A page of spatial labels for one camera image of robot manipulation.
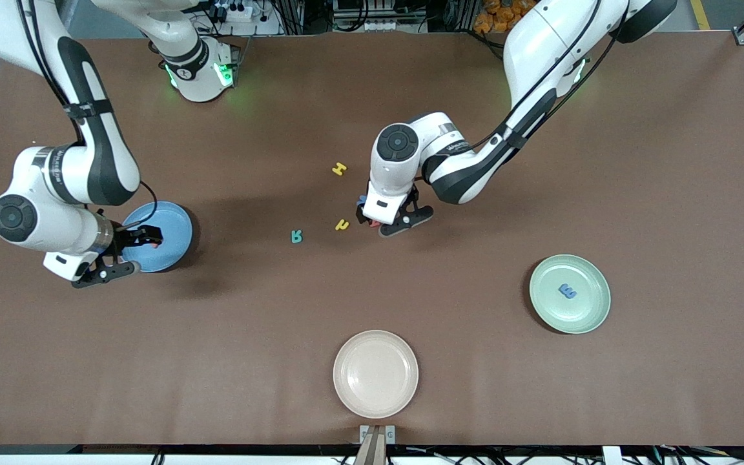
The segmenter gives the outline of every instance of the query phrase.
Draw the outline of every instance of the power strip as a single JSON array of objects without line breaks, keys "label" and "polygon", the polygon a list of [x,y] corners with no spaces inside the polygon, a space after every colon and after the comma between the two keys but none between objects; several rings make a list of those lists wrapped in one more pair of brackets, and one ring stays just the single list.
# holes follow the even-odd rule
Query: power strip
[{"label": "power strip", "polygon": [[242,12],[239,12],[237,10],[228,12],[227,17],[225,17],[226,21],[231,21],[232,23],[251,23],[252,19],[252,13],[254,12],[253,6],[246,6]]}]

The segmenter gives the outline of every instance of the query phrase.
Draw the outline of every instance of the green indicator light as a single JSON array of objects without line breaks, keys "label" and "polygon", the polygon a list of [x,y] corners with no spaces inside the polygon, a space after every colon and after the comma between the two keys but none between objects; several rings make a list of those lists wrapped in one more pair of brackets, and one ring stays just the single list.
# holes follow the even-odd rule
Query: green indicator light
[{"label": "green indicator light", "polygon": [[218,74],[218,77],[220,78],[220,83],[224,86],[230,86],[231,82],[233,80],[231,79],[231,69],[228,67],[228,65],[218,65],[214,64],[214,70]]},{"label": "green indicator light", "polygon": [[576,73],[575,79],[573,79],[573,83],[577,83],[581,81],[581,71],[584,70],[584,65],[587,64],[587,59],[582,59],[581,64],[579,65],[579,71]]},{"label": "green indicator light", "polygon": [[177,88],[177,81],[174,80],[174,73],[171,72],[171,68],[169,68],[168,65],[165,65],[165,70],[168,71],[168,77],[171,78],[171,85],[174,88]]}]

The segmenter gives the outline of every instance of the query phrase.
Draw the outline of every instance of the black cable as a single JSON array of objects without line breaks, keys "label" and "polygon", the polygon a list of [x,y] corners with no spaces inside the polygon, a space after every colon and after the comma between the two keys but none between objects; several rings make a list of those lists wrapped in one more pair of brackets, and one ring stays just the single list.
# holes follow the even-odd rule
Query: black cable
[{"label": "black cable", "polygon": [[607,55],[608,55],[608,52],[610,51],[610,49],[612,49],[612,48],[614,47],[614,43],[616,43],[616,39],[618,38],[618,36],[619,36],[619,33],[617,32],[617,33],[616,33],[616,36],[615,36],[614,38],[611,38],[611,39],[610,39],[610,41],[608,42],[608,46],[607,46],[607,47],[605,47],[605,50],[604,50],[604,51],[602,52],[602,55],[600,55],[600,56],[599,56],[599,59],[597,59],[597,61],[596,61],[595,63],[593,63],[593,66],[591,66],[591,67],[590,67],[590,71],[588,71],[588,72],[587,72],[587,74],[585,74],[585,75],[584,75],[584,76],[583,76],[583,77],[582,77],[582,78],[581,78],[581,79],[579,80],[579,82],[578,82],[578,83],[576,83],[576,85],[575,85],[575,86],[573,86],[573,88],[571,88],[569,92],[567,92],[567,95],[564,95],[564,98],[562,98],[561,102],[559,102],[559,103],[558,103],[558,104],[557,104],[557,105],[555,106],[555,108],[553,108],[552,110],[550,110],[549,112],[547,112],[547,115],[545,115],[545,116],[544,116],[543,118],[541,118],[541,121],[540,121],[540,122],[538,123],[538,125],[537,125],[537,126],[541,126],[542,124],[544,124],[544,123],[545,123],[545,121],[547,121],[548,119],[550,119],[550,117],[552,117],[552,116],[553,116],[553,114],[555,114],[555,112],[557,112],[557,111],[558,111],[558,110],[559,110],[559,109],[560,109],[560,108],[561,108],[561,107],[562,107],[562,106],[563,106],[563,105],[564,105],[565,103],[567,103],[567,100],[569,100],[569,99],[570,99],[570,97],[573,97],[573,94],[575,94],[575,93],[576,93],[576,91],[577,91],[577,90],[579,90],[579,88],[581,88],[581,85],[582,85],[582,84],[583,84],[583,83],[584,83],[584,82],[585,82],[585,81],[586,81],[586,80],[587,80],[587,79],[588,79],[588,78],[589,78],[590,76],[592,76],[592,75],[593,75],[594,71],[596,71],[596,68],[599,68],[599,64],[601,64],[601,63],[602,63],[602,61],[603,61],[603,60],[605,59],[605,56],[607,56]]},{"label": "black cable", "polygon": [[457,462],[455,462],[455,465],[461,465],[461,463],[463,463],[464,460],[466,460],[466,459],[473,459],[473,460],[475,460],[475,462],[478,462],[479,465],[487,465],[486,463],[484,463],[484,461],[482,461],[481,459],[479,459],[478,457],[476,457],[474,455],[465,455],[465,456],[461,457],[460,459],[458,459]]},{"label": "black cable", "polygon": [[495,51],[495,49],[493,48],[493,45],[492,45],[492,44],[493,44],[493,42],[490,42],[490,41],[488,41],[488,40],[487,40],[487,35],[486,35],[486,34],[484,34],[483,36],[484,36],[484,42],[485,42],[485,43],[487,44],[487,48],[488,48],[488,49],[490,50],[490,52],[491,52],[491,53],[492,53],[492,54],[493,54],[493,55],[494,55],[494,56],[495,56],[496,58],[498,58],[498,59],[499,59],[499,61],[504,61],[504,56],[500,56],[500,55],[499,55],[499,53],[498,53],[497,51]]},{"label": "black cable", "polygon": [[336,26],[333,24],[333,28],[340,30],[341,32],[354,32],[355,30],[360,29],[360,27],[363,27],[363,24],[366,23],[366,20],[369,18],[369,0],[364,0],[363,6],[358,9],[358,19],[355,20],[355,24],[350,26],[348,29],[343,29],[340,26]]},{"label": "black cable", "polygon": [[145,181],[141,180],[139,183],[142,185],[142,187],[148,189],[149,194],[151,194],[151,198],[154,198],[154,208],[151,209],[151,212],[150,212],[150,214],[148,214],[147,217],[145,217],[145,218],[143,218],[142,220],[139,221],[139,224],[142,224],[142,223],[145,223],[148,220],[151,220],[151,217],[154,216],[154,213],[157,211],[157,205],[158,205],[159,201],[157,200],[157,194],[154,194],[153,189],[151,189],[147,185],[147,183],[145,183]]},{"label": "black cable", "polygon": [[701,459],[700,457],[695,456],[693,454],[693,451],[691,451],[691,453],[688,453],[688,455],[690,455],[691,457],[694,458],[694,460],[696,460],[697,462],[699,462],[699,465],[711,465],[710,463],[705,462],[705,460]]},{"label": "black cable", "polygon": [[674,454],[676,454],[676,462],[679,465],[688,465],[688,462],[685,462],[684,457],[682,457],[682,454],[679,453],[679,450],[677,450],[676,448],[674,448]]},{"label": "black cable", "polygon": [[[434,17],[428,17],[426,13],[424,13],[423,21],[421,21],[421,24],[418,24],[417,32],[421,32],[421,27],[426,23],[426,21],[437,19],[438,17],[440,17],[440,14],[434,15]],[[426,32],[429,32],[429,23],[426,23]]]},{"label": "black cable", "polygon": [[[479,147],[479,145],[483,145],[484,142],[487,142],[488,140],[490,140],[490,138],[492,138],[492,136],[495,133],[497,133],[500,129],[502,129],[502,126],[504,126],[504,124],[507,123],[507,121],[511,117],[513,117],[513,115],[515,114],[516,110],[519,109],[522,106],[522,103],[530,97],[530,94],[532,94],[532,92],[536,88],[538,88],[538,86],[540,86],[541,83],[544,82],[544,79],[547,79],[547,76],[549,76],[550,73],[552,73],[555,70],[555,68],[561,63],[562,59],[566,58],[567,55],[570,55],[570,52],[573,50],[573,47],[575,47],[576,44],[579,43],[579,41],[581,40],[582,36],[584,36],[584,33],[587,32],[587,30],[590,28],[590,25],[593,24],[593,20],[596,18],[596,13],[599,11],[599,6],[601,5],[601,3],[602,3],[601,0],[596,0],[596,4],[593,7],[593,12],[590,13],[590,19],[587,20],[587,24],[584,24],[584,27],[579,32],[579,35],[576,36],[575,41],[573,41],[573,43],[571,43],[570,46],[567,47],[566,50],[564,50],[564,53],[561,54],[561,57],[559,57],[558,59],[556,59],[556,61],[553,63],[553,65],[550,66],[550,68],[544,74],[541,74],[541,77],[538,79],[538,81],[535,82],[535,84],[532,85],[528,91],[526,91],[525,95],[520,98],[519,102],[517,102],[517,103],[514,104],[513,109],[510,110],[510,112],[507,114],[507,117],[505,117],[504,121],[502,121],[502,123],[499,124],[499,126],[496,126],[496,128],[493,129],[492,132],[490,132],[490,134],[488,134],[486,136],[486,138],[481,139],[478,143],[476,143],[474,145],[470,145],[470,147],[467,147],[465,145],[461,150],[459,150],[457,152],[454,152],[454,153],[451,153],[449,155],[451,155],[451,156],[452,155],[459,155],[461,153],[465,153],[466,151],[471,150],[472,148]],[[538,127],[540,127],[540,126],[541,126],[541,123],[537,124],[537,126],[535,126],[535,129],[538,129]]]},{"label": "black cable", "polygon": [[467,34],[469,34],[470,36],[472,36],[472,38],[475,38],[476,41],[479,41],[479,42],[481,42],[483,44],[491,45],[491,47],[495,47],[497,49],[504,49],[504,44],[502,44],[500,42],[490,41],[490,39],[488,39],[486,35],[479,36],[478,33],[475,32],[474,30],[470,30],[470,29],[456,29],[456,30],[453,30],[453,32],[466,32]]},{"label": "black cable", "polygon": [[500,451],[495,450],[494,448],[491,448],[489,446],[484,447],[484,455],[487,456],[487,459],[490,459],[495,463],[495,465],[511,465],[510,462],[506,459],[504,454],[502,454]]},{"label": "black cable", "polygon": [[157,448],[157,452],[151,459],[151,465],[163,465],[163,463],[165,463],[165,453],[163,453],[162,448]]},{"label": "black cable", "polygon": [[159,206],[159,200],[157,200],[157,194],[154,194],[153,189],[151,189],[147,183],[145,183],[143,180],[139,182],[144,188],[148,189],[148,193],[151,194],[151,198],[154,198],[154,208],[151,209],[150,214],[148,214],[147,217],[142,218],[142,220],[135,221],[133,223],[123,224],[122,226],[118,227],[117,231],[126,231],[127,229],[131,229],[132,227],[136,227],[141,225],[142,223],[145,223],[148,220],[151,220],[151,217],[154,216],[154,214],[157,212],[157,206]]},{"label": "black cable", "polygon": [[209,10],[206,8],[201,8],[203,10],[203,13],[206,15],[206,18],[209,18],[209,24],[212,25],[212,29],[214,30],[214,34],[212,35],[215,39],[222,37],[220,34],[220,30],[216,28],[216,24],[214,24],[214,21],[212,20],[211,15],[209,15]]},{"label": "black cable", "polygon": [[[57,100],[59,100],[59,103],[63,106],[70,104],[70,100],[65,96],[64,92],[62,92],[62,88],[59,86],[59,83],[54,79],[53,74],[50,73],[50,69],[47,65],[47,57],[45,57],[45,51],[42,50],[42,39],[39,35],[39,23],[36,20],[36,6],[33,2],[33,0],[28,0],[28,6],[30,8],[30,17],[32,17],[32,24],[33,24],[33,35],[30,34],[30,27],[27,24],[27,12],[25,11],[25,6],[23,3],[23,0],[15,0],[17,3],[17,6],[19,8],[19,17],[21,18],[21,26],[25,29],[25,38],[27,39],[27,44],[30,47],[30,51],[33,53],[33,59],[36,60],[36,65],[39,67],[39,71],[41,71],[42,76],[45,78],[45,82],[48,83],[50,86],[50,90],[53,91],[54,96]],[[82,130],[79,128],[79,124],[76,123],[73,119],[70,120],[71,125],[74,127],[74,132],[76,132],[76,140],[77,143],[82,145],[85,143],[85,138],[82,135]]]},{"label": "black cable", "polygon": [[568,461],[568,462],[573,463],[573,465],[581,465],[581,463],[579,463],[579,456],[576,456],[576,458],[573,459],[573,457],[570,457],[570,456],[567,456],[567,455],[562,455],[562,454],[556,454],[556,455],[558,457],[561,457],[562,459]]},{"label": "black cable", "polygon": [[288,18],[286,18],[286,13],[284,13],[282,6],[278,6],[274,0],[271,0],[271,6],[274,8],[275,14],[277,14],[277,18],[283,21],[283,28],[286,32],[287,36],[291,36],[293,33],[297,32],[297,27],[293,27],[295,23],[293,21],[289,21]]}]

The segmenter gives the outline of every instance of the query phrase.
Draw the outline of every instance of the brown table surface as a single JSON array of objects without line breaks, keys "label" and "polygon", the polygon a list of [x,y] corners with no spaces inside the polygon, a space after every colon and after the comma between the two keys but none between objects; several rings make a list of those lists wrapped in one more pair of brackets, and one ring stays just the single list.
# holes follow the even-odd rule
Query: brown table surface
[{"label": "brown table surface", "polygon": [[[467,36],[256,39],[239,86],[169,88],[144,41],[91,41],[144,180],[198,217],[192,261],[75,291],[0,239],[0,444],[357,440],[331,382],[387,329],[419,389],[421,444],[744,444],[744,47],[730,33],[614,47],[476,198],[381,239],[351,220],[380,129],[448,112],[470,140],[508,109]],[[38,76],[0,68],[0,193],[30,145],[73,140]],[[340,161],[345,176],[330,171]],[[148,202],[139,192],[121,220]],[[301,229],[293,245],[289,232]],[[584,256],[608,320],[558,335],[532,267]]]}]

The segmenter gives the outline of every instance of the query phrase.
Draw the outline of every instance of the cable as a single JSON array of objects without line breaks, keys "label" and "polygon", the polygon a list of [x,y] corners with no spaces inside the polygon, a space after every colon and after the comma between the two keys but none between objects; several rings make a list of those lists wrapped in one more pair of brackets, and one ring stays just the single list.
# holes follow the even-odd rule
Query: cable
[{"label": "cable", "polygon": [[358,19],[355,20],[355,24],[349,27],[349,29],[343,29],[340,26],[336,26],[335,24],[332,24],[331,26],[334,29],[340,30],[341,32],[354,32],[355,30],[360,29],[361,26],[363,26],[364,23],[366,23],[366,20],[369,18],[369,0],[364,0],[363,6],[358,9]]},{"label": "cable", "polygon": [[488,40],[487,40],[487,35],[486,35],[486,34],[484,34],[483,36],[484,36],[484,42],[485,42],[485,43],[487,44],[487,48],[488,48],[488,49],[490,50],[490,52],[491,52],[491,53],[492,53],[492,54],[493,54],[493,55],[494,55],[494,56],[495,56],[496,58],[498,58],[498,59],[499,59],[499,61],[502,61],[502,62],[503,62],[503,61],[504,61],[504,57],[500,56],[500,55],[499,55],[499,53],[498,53],[497,51],[495,51],[495,49],[493,48],[493,45],[492,45],[492,44],[493,44],[493,42],[490,42],[490,41],[488,41]]},{"label": "cable", "polygon": [[283,8],[281,6],[278,6],[274,0],[271,0],[272,8],[274,8],[274,11],[277,12],[277,18],[280,18],[281,21],[283,21],[283,28],[285,30],[285,33],[287,36],[295,35],[297,33],[297,27],[295,27],[295,23],[292,21],[289,21],[288,18],[286,18],[286,14],[283,11]]},{"label": "cable", "polygon": [[211,15],[209,15],[209,10],[207,10],[207,9],[204,9],[204,8],[203,8],[203,13],[205,13],[205,15],[206,15],[206,18],[209,18],[209,24],[211,24],[211,25],[212,25],[212,29],[214,30],[214,37],[215,37],[215,38],[217,38],[217,37],[221,36],[221,35],[220,35],[220,30],[218,30],[218,29],[216,28],[216,24],[214,24],[214,21],[212,20],[212,17],[211,17]]},{"label": "cable", "polygon": [[437,453],[437,452],[430,452],[430,451],[426,450],[425,448],[414,448],[414,447],[411,447],[411,446],[407,446],[407,450],[414,450],[414,451],[423,452],[423,453],[431,453],[432,455],[438,457],[438,459],[446,460],[446,462],[455,464],[455,460],[450,459],[449,457],[447,457],[445,455],[442,455],[440,453]]},{"label": "cable", "polygon": [[[630,2],[628,2],[628,9],[625,10],[625,14],[622,16],[622,21],[624,21],[624,17],[626,15],[628,15],[628,10],[629,9],[630,9]],[[596,68],[599,68],[599,65],[605,59],[605,56],[608,55],[608,52],[610,51],[610,49],[612,49],[614,47],[614,43],[616,43],[616,39],[618,38],[618,36],[619,36],[619,32],[616,33],[616,36],[614,38],[611,38],[610,39],[610,41],[608,42],[608,46],[605,47],[605,50],[602,52],[602,55],[600,55],[599,56],[599,59],[597,59],[597,61],[595,63],[593,63],[593,66],[590,67],[590,71],[588,71],[587,74],[585,74],[584,77],[582,77],[582,79],[579,80],[579,82],[575,86],[573,86],[573,88],[571,88],[569,92],[567,92],[567,95],[564,95],[564,98],[562,98],[561,102],[559,102],[555,106],[555,108],[553,108],[552,110],[550,110],[549,112],[547,112],[547,115],[545,115],[545,117],[543,117],[543,119],[541,119],[540,123],[538,123],[538,126],[541,126],[542,124],[545,123],[545,121],[547,121],[548,119],[550,119],[550,117],[552,117],[553,114],[555,114],[555,112],[557,112],[567,102],[567,100],[570,99],[570,97],[573,97],[573,94],[575,94],[576,91],[579,90],[579,88],[581,88],[581,85],[587,79],[590,79],[590,76],[593,75],[594,71],[596,71]]]},{"label": "cable", "polygon": [[456,29],[456,30],[453,30],[453,32],[466,32],[467,34],[469,34],[470,36],[472,36],[472,38],[475,38],[476,41],[479,41],[482,44],[487,44],[487,45],[490,45],[491,47],[495,47],[497,49],[504,49],[504,44],[502,44],[500,42],[490,41],[490,39],[487,39],[487,35],[481,35],[481,36],[479,36],[478,33],[476,33],[474,30],[470,30],[470,29]]},{"label": "cable", "polygon": [[[25,29],[27,44],[30,45],[30,52],[33,53],[33,59],[36,60],[36,65],[39,67],[39,71],[41,71],[42,76],[45,78],[45,82],[48,83],[50,90],[53,91],[54,96],[59,100],[59,103],[61,103],[62,106],[70,104],[70,100],[68,100],[64,92],[62,92],[61,86],[59,86],[59,83],[56,81],[56,78],[53,77],[53,74],[50,73],[50,68],[47,65],[47,57],[45,57],[45,51],[42,49],[42,38],[41,35],[39,35],[39,23],[36,19],[36,6],[33,0],[28,0],[30,17],[32,17],[33,35],[30,34],[30,27],[27,24],[27,12],[25,11],[23,0],[15,0],[15,2],[19,8],[19,17],[21,18],[21,24]],[[74,132],[76,132],[77,144],[85,144],[85,138],[82,135],[82,130],[79,128],[79,124],[77,124],[73,119],[70,120],[70,123],[74,127]]]},{"label": "cable", "polygon": [[157,452],[151,459],[151,465],[163,465],[163,463],[165,463],[165,453],[163,453],[162,448],[157,448]]},{"label": "cable", "polygon": [[263,0],[263,6],[257,6],[257,2],[252,2],[251,6],[253,6],[253,8],[256,9],[258,12],[266,12],[266,0]]},{"label": "cable", "polygon": [[[437,14],[437,15],[434,15],[434,17],[426,17],[426,12],[424,12],[423,21],[421,21],[421,24],[418,25],[417,32],[421,32],[421,27],[423,27],[423,25],[424,25],[424,23],[426,23],[426,21],[430,21],[430,20],[437,19],[437,18],[440,18],[440,13]],[[429,23],[426,23],[426,32],[429,32]]]},{"label": "cable", "polygon": [[461,457],[460,459],[458,459],[457,462],[455,462],[455,465],[461,465],[461,463],[463,463],[464,460],[466,460],[466,459],[473,459],[473,460],[475,460],[475,462],[478,462],[479,465],[487,465],[486,463],[484,463],[484,461],[482,461],[481,459],[479,459],[478,457],[476,457],[474,455],[465,455],[465,456]]},{"label": "cable", "polygon": [[705,460],[701,459],[700,457],[695,456],[693,453],[689,453],[688,455],[690,455],[691,457],[694,458],[694,460],[696,460],[697,462],[699,462],[699,465],[711,465],[710,463],[705,462]]},{"label": "cable", "polygon": [[[541,85],[541,83],[543,83],[543,82],[544,82],[544,79],[546,79],[546,78],[547,78],[547,76],[549,76],[549,75],[550,75],[550,73],[552,73],[552,72],[553,72],[553,71],[555,70],[555,68],[556,68],[556,67],[557,67],[557,66],[558,66],[558,65],[559,65],[559,64],[561,63],[562,59],[566,58],[566,57],[567,57],[567,55],[569,55],[569,53],[571,52],[571,50],[573,50],[573,47],[575,47],[575,46],[576,46],[576,44],[578,44],[578,43],[579,43],[579,41],[580,41],[580,40],[582,39],[582,37],[584,36],[584,33],[585,33],[585,32],[587,32],[587,30],[588,30],[588,29],[590,28],[590,25],[591,25],[591,24],[593,24],[593,20],[594,20],[594,19],[596,18],[596,13],[597,13],[597,12],[599,11],[599,6],[601,5],[601,3],[602,3],[602,0],[596,0],[596,4],[594,4],[594,7],[593,7],[593,12],[591,12],[591,13],[590,13],[590,19],[588,19],[588,20],[587,20],[587,24],[584,24],[584,27],[583,27],[583,28],[582,28],[582,30],[581,30],[581,31],[579,32],[579,35],[578,35],[578,36],[576,36],[576,38],[575,38],[575,39],[573,40],[573,43],[571,43],[571,44],[570,44],[570,46],[569,46],[569,47],[567,47],[567,49],[566,49],[566,50],[564,50],[564,53],[563,53],[563,54],[561,54],[561,57],[559,57],[558,59],[556,59],[556,61],[555,61],[555,62],[553,63],[553,65],[552,65],[552,66],[550,66],[549,70],[547,70],[547,71],[546,71],[546,72],[545,72],[544,74],[541,74],[541,77],[540,77],[540,78],[538,79],[538,81],[537,81],[537,82],[535,82],[535,84],[534,84],[534,85],[532,85],[532,86],[530,87],[530,89],[529,89],[528,91],[526,91],[525,95],[524,95],[523,97],[521,97],[521,98],[520,98],[519,102],[517,102],[517,103],[516,103],[516,104],[515,104],[515,105],[513,106],[513,109],[511,109],[511,110],[510,110],[510,112],[509,112],[509,113],[507,114],[507,117],[505,117],[504,121],[502,121],[502,123],[501,123],[501,124],[499,124],[499,126],[496,126],[496,128],[495,128],[495,129],[493,129],[493,130],[492,130],[492,132],[490,132],[490,134],[488,134],[488,135],[486,136],[486,138],[484,138],[484,139],[481,139],[481,140],[480,140],[480,141],[479,141],[478,143],[476,143],[476,144],[474,144],[474,145],[470,145],[470,147],[467,147],[467,146],[465,145],[465,146],[464,146],[463,148],[461,148],[460,150],[458,150],[458,151],[455,151],[454,153],[451,153],[451,154],[449,154],[449,155],[451,155],[451,156],[452,156],[452,155],[460,155],[461,153],[465,153],[466,151],[469,151],[469,150],[471,150],[471,149],[473,149],[473,148],[475,148],[475,147],[479,147],[479,145],[483,145],[483,144],[484,144],[484,142],[487,142],[488,140],[490,140],[490,138],[492,138],[492,136],[493,136],[493,135],[494,135],[495,133],[497,133],[497,132],[498,132],[499,130],[501,130],[501,129],[502,129],[502,126],[505,126],[505,123],[507,123],[507,121],[508,121],[508,120],[509,120],[509,119],[510,119],[511,117],[513,117],[513,115],[515,114],[515,112],[517,111],[517,109],[519,109],[519,108],[520,108],[520,107],[522,106],[522,103],[524,103],[524,101],[525,101],[525,100],[527,100],[527,99],[528,99],[528,98],[530,97],[530,95],[532,94],[532,92],[533,92],[533,91],[534,91],[534,90],[535,90],[536,88],[538,88],[538,86],[540,86],[540,85]],[[533,132],[535,132],[535,130],[537,130],[537,129],[538,129],[538,127],[540,127],[540,126],[541,126],[541,123],[537,124],[537,126],[535,126],[535,128],[534,128]]]},{"label": "cable", "polygon": [[123,224],[122,226],[118,227],[118,228],[116,229],[116,230],[117,230],[118,232],[119,232],[119,231],[124,231],[124,230],[127,230],[127,229],[131,229],[132,227],[135,227],[135,226],[139,226],[139,225],[141,225],[142,223],[145,223],[146,221],[148,221],[148,220],[151,220],[151,217],[153,217],[153,216],[154,216],[154,214],[155,214],[155,213],[157,212],[157,206],[159,205],[159,201],[157,200],[157,194],[154,194],[154,191],[153,191],[153,189],[151,189],[151,188],[150,188],[150,187],[149,187],[149,186],[147,185],[147,183],[145,183],[145,182],[144,182],[143,180],[141,180],[141,181],[140,181],[139,183],[140,183],[140,184],[141,184],[141,185],[142,185],[142,186],[143,186],[144,188],[148,189],[148,192],[149,192],[149,194],[151,194],[151,198],[154,198],[154,208],[153,208],[153,209],[151,209],[151,212],[150,212],[150,214],[148,214],[148,216],[147,216],[147,217],[145,217],[145,218],[142,218],[142,220],[139,220],[139,221],[135,221],[135,222],[133,222],[133,223],[130,223],[130,224]]}]

